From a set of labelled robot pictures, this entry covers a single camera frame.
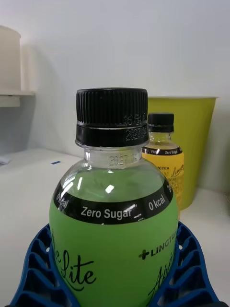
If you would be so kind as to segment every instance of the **plastic bottle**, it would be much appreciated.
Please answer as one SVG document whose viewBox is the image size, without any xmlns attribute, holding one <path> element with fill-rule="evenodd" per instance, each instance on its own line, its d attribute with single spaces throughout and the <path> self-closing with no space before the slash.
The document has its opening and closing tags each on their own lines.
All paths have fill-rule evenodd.
<svg viewBox="0 0 230 307">
<path fill-rule="evenodd" d="M 184 189 L 184 153 L 171 141 L 173 124 L 173 113 L 149 114 L 149 144 L 142 148 L 142 157 L 158 167 L 168 179 L 180 210 Z"/>
<path fill-rule="evenodd" d="M 76 144 L 84 159 L 63 176 L 50 205 L 57 268 L 81 307 L 145 307 L 173 261 L 173 190 L 141 158 L 147 91 L 77 92 Z"/>
</svg>

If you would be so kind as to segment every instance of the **yellow label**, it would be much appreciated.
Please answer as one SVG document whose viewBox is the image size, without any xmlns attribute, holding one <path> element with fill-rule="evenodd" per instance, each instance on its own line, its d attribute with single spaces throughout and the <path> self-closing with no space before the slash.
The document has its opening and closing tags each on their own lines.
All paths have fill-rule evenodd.
<svg viewBox="0 0 230 307">
<path fill-rule="evenodd" d="M 184 153 L 181 148 L 165 150 L 143 147 L 142 157 L 152 162 L 168 179 L 180 210 L 184 189 Z"/>
</svg>

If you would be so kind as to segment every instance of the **yellow bottle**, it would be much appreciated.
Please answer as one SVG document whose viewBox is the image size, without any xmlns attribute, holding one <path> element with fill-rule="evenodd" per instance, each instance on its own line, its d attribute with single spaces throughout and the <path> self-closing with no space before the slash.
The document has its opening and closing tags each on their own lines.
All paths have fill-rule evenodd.
<svg viewBox="0 0 230 307">
<path fill-rule="evenodd" d="M 184 189 L 184 153 L 171 141 L 173 123 L 173 113 L 149 114 L 149 144 L 142 148 L 142 157 L 155 164 L 168 179 L 180 211 Z"/>
</svg>

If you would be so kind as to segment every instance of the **cross symbol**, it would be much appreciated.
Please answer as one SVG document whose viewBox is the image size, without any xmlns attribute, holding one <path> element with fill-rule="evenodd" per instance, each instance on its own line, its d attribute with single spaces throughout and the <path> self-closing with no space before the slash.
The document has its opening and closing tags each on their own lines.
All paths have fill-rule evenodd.
<svg viewBox="0 0 230 307">
<path fill-rule="evenodd" d="M 144 249 L 142 251 L 142 254 L 139 255 L 139 257 L 142 257 L 142 260 L 144 260 L 149 253 L 150 253 L 149 251 L 146 252 L 146 250 Z"/>
</svg>

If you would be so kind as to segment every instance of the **small blue object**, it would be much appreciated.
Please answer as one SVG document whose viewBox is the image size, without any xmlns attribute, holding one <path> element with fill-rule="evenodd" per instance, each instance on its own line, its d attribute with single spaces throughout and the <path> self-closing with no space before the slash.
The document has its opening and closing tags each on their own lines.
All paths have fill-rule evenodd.
<svg viewBox="0 0 230 307">
<path fill-rule="evenodd" d="M 52 162 L 51 164 L 58 164 L 61 163 L 61 161 Z"/>
<path fill-rule="evenodd" d="M 172 267 L 149 307 L 194 307 L 218 301 L 208 280 L 199 242 L 179 222 Z M 56 269 L 49 225 L 37 234 L 29 246 L 22 278 L 11 305 L 80 307 Z"/>
</svg>

